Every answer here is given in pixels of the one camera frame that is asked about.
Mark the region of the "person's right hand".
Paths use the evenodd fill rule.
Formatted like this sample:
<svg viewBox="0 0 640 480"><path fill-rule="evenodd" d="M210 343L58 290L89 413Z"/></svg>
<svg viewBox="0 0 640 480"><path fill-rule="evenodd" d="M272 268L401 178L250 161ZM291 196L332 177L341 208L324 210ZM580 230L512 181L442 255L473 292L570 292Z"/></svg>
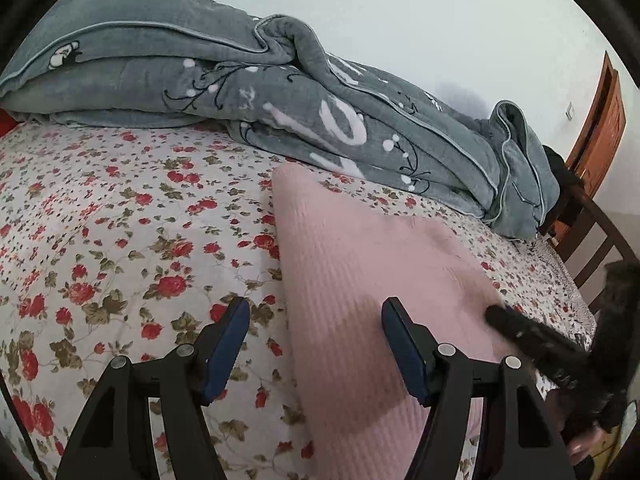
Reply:
<svg viewBox="0 0 640 480"><path fill-rule="evenodd" d="M570 419L576 418L582 411L582 406L561 389L552 389L548 392L546 407L559 432L564 430ZM602 441L610 437L610 434L597 422L585 426L580 434L574 434L570 440L565 442L570 463L575 466L582 462L593 450L597 450Z"/></svg>

